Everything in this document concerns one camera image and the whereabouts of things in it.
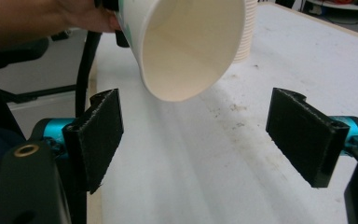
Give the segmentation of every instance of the table surface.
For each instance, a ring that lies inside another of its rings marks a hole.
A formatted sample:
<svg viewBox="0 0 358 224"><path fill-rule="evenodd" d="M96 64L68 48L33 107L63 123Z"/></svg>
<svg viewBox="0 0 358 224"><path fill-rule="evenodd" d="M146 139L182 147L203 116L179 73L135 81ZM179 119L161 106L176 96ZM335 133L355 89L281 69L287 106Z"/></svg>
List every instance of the table surface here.
<svg viewBox="0 0 358 224"><path fill-rule="evenodd" d="M272 88L358 117L358 35L259 5L251 55L202 94L154 98L129 49L103 35L97 90L119 88L125 132L102 185L103 223L346 223L354 159L312 189L266 133Z"/></svg>

